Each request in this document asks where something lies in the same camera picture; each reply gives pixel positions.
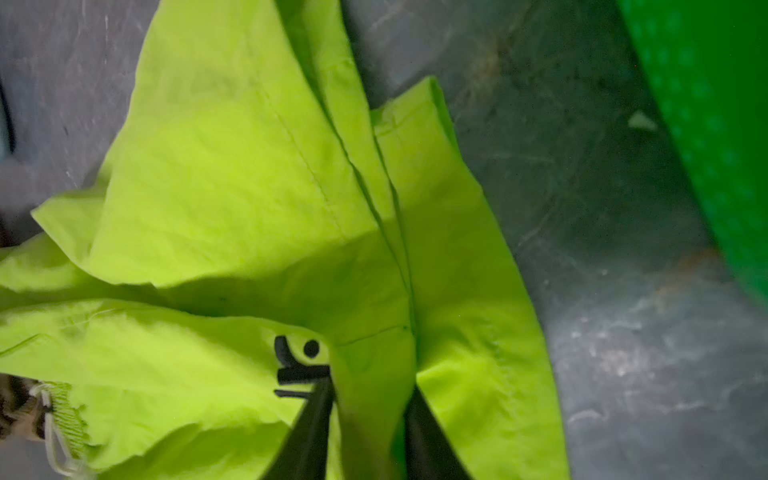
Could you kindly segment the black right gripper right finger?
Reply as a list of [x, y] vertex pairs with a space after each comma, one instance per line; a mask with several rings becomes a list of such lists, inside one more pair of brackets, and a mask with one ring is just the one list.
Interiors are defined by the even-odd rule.
[[410, 480], [469, 480], [419, 388], [405, 411], [405, 454]]

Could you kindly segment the lime green shorts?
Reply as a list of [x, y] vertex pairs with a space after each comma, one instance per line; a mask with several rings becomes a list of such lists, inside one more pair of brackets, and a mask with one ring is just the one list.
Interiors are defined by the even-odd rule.
[[329, 378], [325, 479], [566, 479], [545, 338], [443, 92], [371, 109], [336, 1], [164, 1], [94, 185], [1, 252], [1, 375], [65, 479], [262, 479]]

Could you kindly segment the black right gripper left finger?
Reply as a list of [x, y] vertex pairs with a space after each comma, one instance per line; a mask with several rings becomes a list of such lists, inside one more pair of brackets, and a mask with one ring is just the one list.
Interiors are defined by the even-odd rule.
[[291, 432], [261, 476], [263, 480], [323, 480], [327, 472], [330, 416], [335, 392], [329, 378], [320, 380], [311, 392], [276, 390], [280, 398], [297, 398], [305, 405]]

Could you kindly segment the khaki brown shorts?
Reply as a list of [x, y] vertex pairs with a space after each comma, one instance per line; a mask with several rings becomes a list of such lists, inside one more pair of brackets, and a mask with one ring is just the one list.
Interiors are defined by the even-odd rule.
[[44, 440], [44, 407], [32, 390], [36, 380], [1, 375], [1, 442], [10, 437]]

